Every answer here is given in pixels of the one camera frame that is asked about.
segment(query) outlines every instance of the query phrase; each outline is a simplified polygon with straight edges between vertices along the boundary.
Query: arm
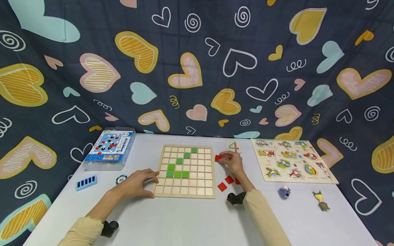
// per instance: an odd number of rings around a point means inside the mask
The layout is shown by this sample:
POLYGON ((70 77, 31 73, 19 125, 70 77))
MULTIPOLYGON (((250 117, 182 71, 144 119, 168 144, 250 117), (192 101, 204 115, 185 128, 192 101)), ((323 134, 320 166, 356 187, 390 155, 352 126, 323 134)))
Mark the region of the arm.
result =
POLYGON ((85 217, 77 219, 58 246, 93 245, 101 234, 103 222, 124 197, 148 196, 154 198, 152 192, 144 190, 143 183, 148 179, 153 179, 158 183, 157 174, 158 172, 153 172, 151 169, 136 171, 122 183, 107 191, 85 217))
POLYGON ((221 152, 220 164, 226 165, 240 181, 246 196, 243 200, 246 211, 259 231, 266 246, 291 246, 281 224, 271 210, 267 200, 256 190, 243 170, 242 158, 232 151, 221 152))

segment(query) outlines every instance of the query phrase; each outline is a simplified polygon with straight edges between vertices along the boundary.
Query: wooden grid board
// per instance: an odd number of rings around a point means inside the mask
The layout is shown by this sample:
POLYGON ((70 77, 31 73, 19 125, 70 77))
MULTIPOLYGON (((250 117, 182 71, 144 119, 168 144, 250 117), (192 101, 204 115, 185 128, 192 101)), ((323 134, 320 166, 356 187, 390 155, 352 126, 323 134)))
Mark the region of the wooden grid board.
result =
POLYGON ((164 145, 158 170, 158 197, 215 199, 215 172, 211 147, 164 145))

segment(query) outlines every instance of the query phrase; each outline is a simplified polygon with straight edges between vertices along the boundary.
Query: hand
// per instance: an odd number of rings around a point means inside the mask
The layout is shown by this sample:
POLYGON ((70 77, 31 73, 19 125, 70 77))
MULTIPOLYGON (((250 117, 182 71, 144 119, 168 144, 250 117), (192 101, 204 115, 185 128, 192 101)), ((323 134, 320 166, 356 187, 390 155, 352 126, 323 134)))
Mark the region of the hand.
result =
POLYGON ((222 159, 219 160, 220 164, 226 165, 230 172, 235 176, 239 176, 243 173, 242 157, 239 153, 233 151, 223 151, 219 155, 222 159))
POLYGON ((135 196, 147 196, 154 198, 154 194, 150 191, 144 190, 143 183, 149 179, 153 179, 154 182, 158 183, 156 175, 159 172, 153 172, 152 169, 138 170, 128 176, 124 181, 119 183, 113 189, 122 197, 135 197, 135 196))

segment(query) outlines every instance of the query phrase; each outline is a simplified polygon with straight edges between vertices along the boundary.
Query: beige sleeve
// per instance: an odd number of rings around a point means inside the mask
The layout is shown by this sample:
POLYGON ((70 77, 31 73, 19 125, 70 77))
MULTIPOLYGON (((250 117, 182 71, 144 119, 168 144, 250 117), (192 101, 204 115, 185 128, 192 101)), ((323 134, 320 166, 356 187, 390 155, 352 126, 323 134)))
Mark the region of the beige sleeve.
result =
POLYGON ((58 246, 91 246, 100 236, 103 227, 101 220, 90 217, 79 218, 58 246))
POLYGON ((254 189, 247 192, 243 203, 260 232, 265 246, 291 246, 281 224, 279 224, 266 198, 259 190, 254 189))

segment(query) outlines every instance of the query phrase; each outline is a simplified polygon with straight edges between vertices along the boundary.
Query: wooden puzzle board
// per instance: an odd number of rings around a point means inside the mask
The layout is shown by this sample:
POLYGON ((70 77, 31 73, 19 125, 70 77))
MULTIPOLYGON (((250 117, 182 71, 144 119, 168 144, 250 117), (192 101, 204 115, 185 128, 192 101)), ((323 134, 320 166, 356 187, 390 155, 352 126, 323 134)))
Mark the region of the wooden puzzle board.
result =
POLYGON ((309 141, 251 139, 267 182, 339 184, 309 141))
POLYGON ((158 170, 159 197, 215 199, 215 173, 211 147, 164 145, 158 170))

